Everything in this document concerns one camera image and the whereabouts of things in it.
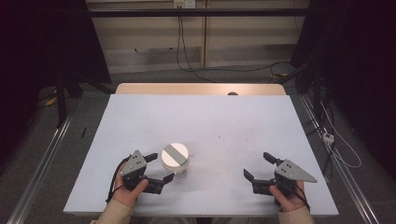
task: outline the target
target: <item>floor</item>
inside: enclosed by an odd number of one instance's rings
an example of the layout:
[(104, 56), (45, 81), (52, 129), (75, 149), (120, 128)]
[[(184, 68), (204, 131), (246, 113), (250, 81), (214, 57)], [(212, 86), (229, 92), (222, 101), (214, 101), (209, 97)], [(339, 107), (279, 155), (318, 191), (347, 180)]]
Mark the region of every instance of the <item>floor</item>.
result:
[[(227, 64), (232, 65), (227, 69), (255, 69), (262, 68), (262, 64), (268, 63), (244, 66)], [(177, 67), (177, 64), (167, 66), (158, 66), (155, 71), (140, 68), (131, 72), (127, 68), (122, 70), (122, 73), (117, 73), (121, 70), (110, 69), (113, 71), (113, 84), (109, 86), (117, 87), (121, 82), (205, 82), (196, 76), (197, 74), (170, 69)], [(217, 82), (266, 83), (276, 81), (276, 77), (272, 77), (271, 73), (284, 74), (292, 69), (287, 64), (280, 64), (272, 69), (258, 69), (248, 73), (201, 71), (198, 75)], [(81, 99), (66, 98), (67, 110), (71, 115), (66, 129), (56, 129), (56, 103), (43, 107), (45, 102), (38, 102), (30, 127), (0, 176), (0, 223), (7, 223), (8, 220), (12, 220), (9, 223), (89, 223), (93, 219), (74, 217), (62, 212), (108, 101), (108, 95), (91, 86), (81, 84), (81, 87), (84, 90)], [(318, 132), (312, 132), (316, 128), (315, 122), (307, 122), (312, 119), (309, 108), (310, 94), (298, 94), (292, 81), (284, 87), (293, 101), (305, 132), (311, 133), (307, 138), (319, 165), (324, 167), (327, 159), (326, 149)], [(46, 95), (50, 91), (52, 88), (44, 89), (41, 95)], [(329, 166), (325, 176), (329, 179), (328, 186), (340, 215), (315, 217), (316, 223), (394, 222), (395, 180), (371, 157), (364, 142), (353, 133), (353, 127), (349, 125), (342, 108), (337, 106), (336, 99), (332, 100), (332, 109), (336, 130), (356, 150), (362, 165), (359, 168), (350, 168), (332, 158), (332, 172)], [(63, 140), (54, 142), (55, 136), (61, 136)], [(335, 136), (335, 141), (336, 149), (342, 158), (356, 165), (356, 155), (341, 137)], [(50, 152), (50, 146), (55, 148), (53, 152)], [(270, 218), (269, 223), (277, 223), (277, 219)]]

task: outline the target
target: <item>forearm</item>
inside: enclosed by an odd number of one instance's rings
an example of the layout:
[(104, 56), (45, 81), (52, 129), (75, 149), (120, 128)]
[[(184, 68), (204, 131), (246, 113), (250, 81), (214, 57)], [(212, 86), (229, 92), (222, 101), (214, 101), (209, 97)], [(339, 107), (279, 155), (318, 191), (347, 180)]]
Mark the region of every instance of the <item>forearm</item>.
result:
[(281, 224), (313, 224), (309, 210), (304, 206), (292, 212), (282, 213), (279, 212), (279, 222)]
[(134, 209), (132, 207), (112, 199), (99, 219), (91, 222), (91, 224), (128, 224), (133, 213)]

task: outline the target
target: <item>black curtain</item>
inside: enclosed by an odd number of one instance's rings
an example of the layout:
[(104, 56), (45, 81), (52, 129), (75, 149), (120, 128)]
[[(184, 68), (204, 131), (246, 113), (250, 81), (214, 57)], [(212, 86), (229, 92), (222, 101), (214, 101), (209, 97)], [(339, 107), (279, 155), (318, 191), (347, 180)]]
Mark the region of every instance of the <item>black curtain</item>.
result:
[(88, 11), (84, 0), (0, 2), (0, 165), (23, 136), (38, 92), (59, 73), (111, 81), (91, 18), (59, 10)]

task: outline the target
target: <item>gray floor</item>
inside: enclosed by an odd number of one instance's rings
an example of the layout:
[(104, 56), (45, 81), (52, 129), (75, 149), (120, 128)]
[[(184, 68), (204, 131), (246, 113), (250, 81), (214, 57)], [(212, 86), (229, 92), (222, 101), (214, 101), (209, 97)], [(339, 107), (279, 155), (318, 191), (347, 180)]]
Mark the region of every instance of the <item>gray floor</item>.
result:
[[(260, 67), (262, 65), (227, 68)], [(273, 67), (274, 73), (288, 73), (291, 70), (292, 68), (286, 64)], [(269, 69), (255, 72), (201, 71), (197, 74), (221, 83), (266, 83), (270, 79)], [(180, 70), (117, 74), (112, 75), (112, 80), (114, 83), (110, 85), (111, 87), (117, 87), (121, 82), (205, 82), (192, 73)], [(63, 213), (68, 195), (74, 185), (73, 181), (78, 176), (90, 148), (109, 97), (90, 86), (82, 85), (82, 88), (84, 94), (81, 99), (67, 98), (68, 110), (72, 111), (75, 107), (76, 112), (72, 116), (68, 131), (43, 179), (29, 213), (23, 218), (25, 223), (89, 223), (92, 219), (91, 217), (74, 217)], [(301, 123), (310, 120), (303, 106), (302, 96), (295, 92), (293, 83), (287, 83), (285, 89), (293, 101)], [(48, 91), (50, 88), (43, 90), (42, 95)], [(371, 157), (364, 142), (353, 134), (342, 108), (337, 107), (336, 100), (332, 101), (332, 107), (337, 131), (356, 149), (362, 160), (360, 168), (349, 169), (349, 171), (373, 207), (379, 223), (394, 223), (396, 220), (394, 212), (396, 209), (396, 182)], [(5, 171), (0, 176), (0, 223), (7, 223), (11, 216), (50, 144), (56, 131), (56, 124), (56, 105), (37, 109), (28, 131), (16, 148), (16, 153), (10, 158)], [(313, 125), (310, 125), (305, 131), (309, 132), (312, 128)], [(307, 138), (319, 165), (323, 166), (327, 157), (318, 134), (310, 134)], [(355, 156), (344, 143), (338, 140), (339, 138), (336, 136), (336, 146), (345, 161), (356, 164)], [(333, 168), (333, 175), (328, 186), (340, 215), (337, 217), (315, 217), (315, 221), (317, 223), (365, 223), (335, 168)], [(269, 222), (277, 223), (277, 220), (270, 218)]]

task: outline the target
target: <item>cable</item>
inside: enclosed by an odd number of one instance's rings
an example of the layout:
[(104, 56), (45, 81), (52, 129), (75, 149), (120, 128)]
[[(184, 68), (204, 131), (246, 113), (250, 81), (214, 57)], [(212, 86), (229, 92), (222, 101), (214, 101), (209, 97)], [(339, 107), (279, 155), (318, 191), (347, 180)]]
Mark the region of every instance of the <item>cable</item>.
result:
[[(216, 82), (213, 81), (211, 79), (205, 78), (205, 77), (201, 77), (198, 76), (195, 72), (198, 71), (226, 71), (226, 72), (254, 72), (254, 71), (260, 71), (266, 68), (270, 68), (271, 69), (271, 79), (268, 81), (268, 83), (270, 83), (270, 81), (272, 80), (272, 77), (274, 76), (273, 71), (272, 71), (272, 66), (276, 65), (276, 64), (280, 64), (280, 63), (290, 63), (289, 61), (282, 61), (282, 62), (277, 62), (277, 63), (272, 63), (270, 65), (266, 65), (264, 67), (260, 67), (260, 68), (253, 68), (253, 69), (226, 69), (226, 68), (200, 68), (200, 69), (192, 69), (190, 62), (189, 62), (189, 58), (187, 56), (187, 52), (186, 52), (186, 44), (185, 44), (185, 40), (184, 40), (184, 27), (183, 27), (183, 19), (181, 17), (178, 17), (178, 41), (177, 41), (177, 66), (180, 68), (180, 70), (185, 71), (185, 72), (193, 72), (198, 78), (201, 78), (203, 80), (206, 81), (210, 81), (210, 82)], [(189, 69), (185, 69), (183, 67), (181, 67), (179, 59), (178, 59), (178, 54), (179, 54), (179, 48), (180, 48), (180, 38), (183, 41), (183, 49), (184, 49), (184, 55), (187, 61), (187, 65), (189, 66)]]
[(37, 100), (37, 102), (43, 101), (45, 99), (47, 99), (48, 97), (50, 97), (52, 94), (54, 94), (56, 91), (56, 88), (54, 88), (50, 93), (48, 93), (47, 95), (41, 97), (40, 99)]
[(122, 185), (122, 186), (120, 186), (120, 187), (118, 187), (118, 188), (116, 188), (116, 189), (113, 190), (114, 182), (116, 181), (116, 177), (117, 177), (117, 174), (118, 174), (118, 171), (119, 171), (120, 167), (121, 167), (126, 161), (128, 161), (130, 158), (131, 158), (131, 155), (130, 155), (129, 157), (123, 159), (123, 160), (120, 162), (120, 164), (117, 166), (117, 169), (116, 169), (116, 171), (114, 172), (114, 175), (113, 175), (113, 179), (111, 179), (110, 190), (108, 191), (106, 203), (109, 203), (109, 202), (110, 202), (111, 198), (113, 197), (114, 192), (116, 192), (117, 189), (120, 189), (121, 187), (123, 187), (123, 185)]
[[(189, 62), (189, 58), (187, 57), (186, 43), (184, 42), (184, 31), (183, 31), (183, 30), (184, 30), (184, 27), (183, 27), (183, 19), (182, 19), (181, 17), (178, 17), (178, 41), (177, 41), (177, 65), (178, 65), (178, 67), (179, 67), (182, 71), (185, 71), (185, 72), (193, 72), (194, 75), (195, 75), (196, 77), (200, 78), (200, 79), (203, 79), (203, 80), (209, 81), (209, 82), (213, 82), (213, 83), (217, 83), (216, 81), (211, 80), (211, 79), (209, 79), (209, 78), (205, 78), (205, 77), (198, 76), (198, 74), (196, 74), (195, 71), (191, 68), (190, 62)], [(186, 61), (187, 61), (187, 65), (189, 66), (190, 70), (186, 70), (186, 69), (182, 68), (182, 67), (180, 66), (179, 61), (178, 61), (178, 50), (179, 50), (179, 48), (180, 48), (180, 34), (181, 34), (181, 38), (182, 38), (182, 40), (183, 40), (184, 55), (185, 55), (185, 58), (186, 58)]]
[(330, 125), (332, 126), (334, 132), (346, 143), (346, 145), (347, 145), (347, 146), (352, 150), (352, 152), (356, 155), (356, 157), (357, 157), (358, 160), (359, 160), (359, 165), (351, 165), (351, 164), (347, 163), (346, 161), (344, 161), (341, 157), (339, 157), (339, 156), (333, 151), (332, 147), (330, 147), (330, 145), (329, 145), (328, 143), (325, 143), (325, 144), (327, 144), (327, 145), (329, 146), (329, 150), (334, 154), (334, 157), (337, 158), (339, 161), (341, 161), (341, 162), (342, 162), (343, 164), (345, 164), (346, 166), (349, 166), (349, 167), (351, 167), (351, 168), (359, 168), (359, 167), (361, 167), (361, 158), (359, 157), (358, 153), (356, 153), (356, 151), (353, 149), (353, 147), (341, 136), (341, 134), (340, 134), (339, 132), (337, 132), (337, 130), (335, 130), (334, 126), (332, 125), (332, 122), (330, 121), (329, 114), (327, 113), (326, 108), (324, 107), (324, 105), (323, 105), (322, 102), (320, 102), (320, 104), (321, 104), (321, 106), (323, 107), (324, 113), (326, 114), (326, 117), (328, 118), (329, 123), (330, 123)]
[[(293, 0), (293, 9), (295, 9), (295, 7), (296, 7), (296, 0)], [(300, 36), (300, 31), (298, 29), (296, 17), (294, 16), (293, 18), (294, 18), (294, 24), (296, 25), (297, 35)]]
[(290, 193), (294, 194), (298, 199), (300, 199), (305, 204), (308, 210), (311, 210), (311, 207), (309, 206), (308, 201), (306, 200), (305, 197), (305, 193), (302, 189), (296, 186), (303, 193), (304, 197), (302, 197), (300, 194), (298, 194), (296, 191), (292, 190), (291, 188), (289, 188), (289, 186), (283, 184), (282, 182), (277, 182), (277, 183), (279, 183), (279, 185), (281, 185), (283, 188), (287, 189)]

